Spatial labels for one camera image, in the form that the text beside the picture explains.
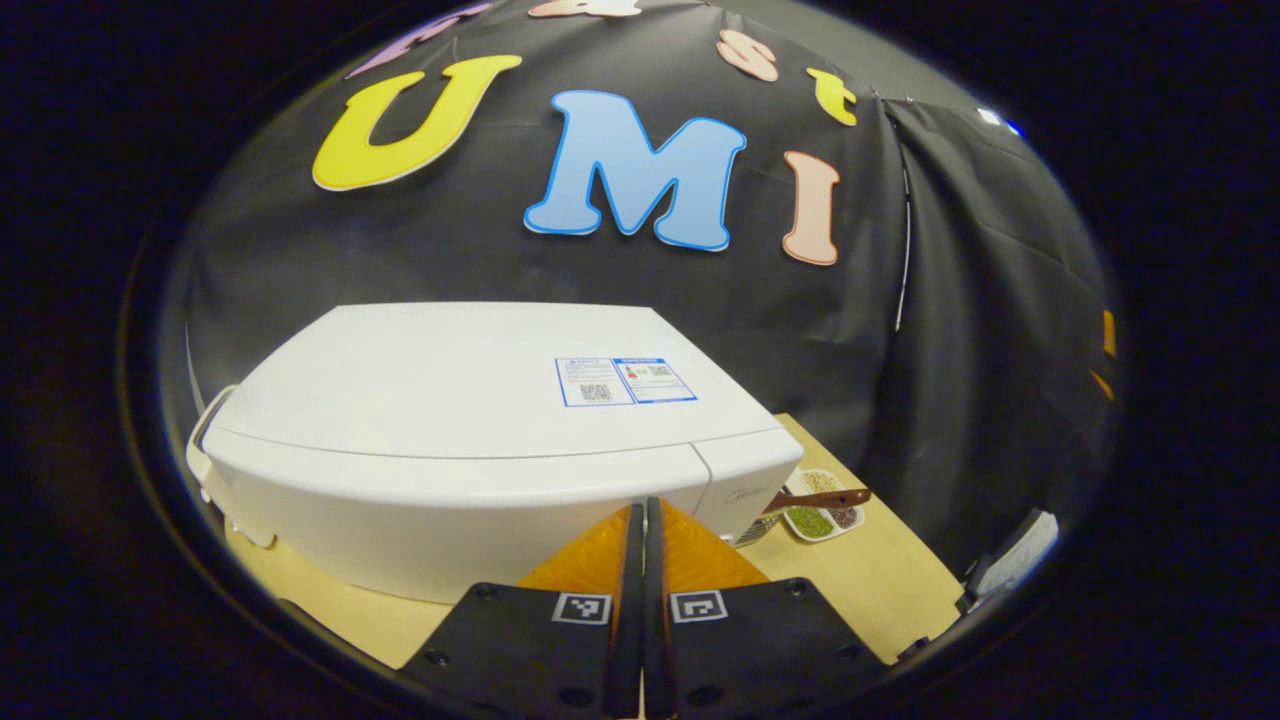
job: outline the letter m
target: letter m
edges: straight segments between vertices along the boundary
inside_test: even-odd
[[[658,238],[712,252],[728,246],[728,173],[746,136],[722,122],[694,118],[654,150],[626,97],[572,90],[556,95],[552,106],[564,114],[564,133],[547,196],[525,210],[529,229],[588,234],[599,228],[602,214],[590,202],[599,172],[623,234],[640,229],[675,186],[671,209],[653,225]]]

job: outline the yellow letter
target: yellow letter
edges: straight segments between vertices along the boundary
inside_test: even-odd
[[[856,126],[858,118],[845,109],[845,100],[858,102],[858,96],[845,90],[844,81],[831,73],[813,68],[808,68],[805,72],[818,81],[817,87],[814,87],[814,95],[818,96],[818,104],[822,105],[822,109],[846,126]]]
[[[320,145],[311,177],[325,190],[340,192],[402,178],[444,154],[467,129],[485,90],[502,70],[515,68],[517,55],[490,55],[444,68],[444,86],[426,120],[413,135],[390,145],[370,145],[369,136],[392,100],[424,73],[407,73],[374,83],[347,100],[347,111]]]

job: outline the pink letter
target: pink letter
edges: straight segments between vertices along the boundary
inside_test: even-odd
[[[636,0],[556,0],[529,10],[534,18],[562,18],[566,15],[596,15],[625,18],[639,15]]]
[[[721,42],[716,44],[721,58],[724,61],[742,70],[749,76],[755,76],[764,82],[778,79],[778,69],[773,67],[773,51],[763,42],[736,29],[722,29]]]
[[[788,150],[782,155],[796,174],[796,215],[782,249],[801,263],[833,265],[838,250],[831,242],[831,188],[836,169],[822,160]]]

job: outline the wooden handle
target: wooden handle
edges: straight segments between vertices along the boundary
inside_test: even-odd
[[[836,492],[819,492],[814,495],[783,495],[778,493],[769,505],[763,510],[763,512],[773,512],[776,510],[782,510],[783,507],[852,507],[855,505],[861,505],[872,498],[872,491],[867,488],[860,489],[842,489]]]

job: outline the white appliance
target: white appliance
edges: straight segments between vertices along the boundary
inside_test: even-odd
[[[438,602],[517,582],[648,496],[733,539],[801,454],[652,309],[520,302],[335,307],[187,445],[252,542]]]

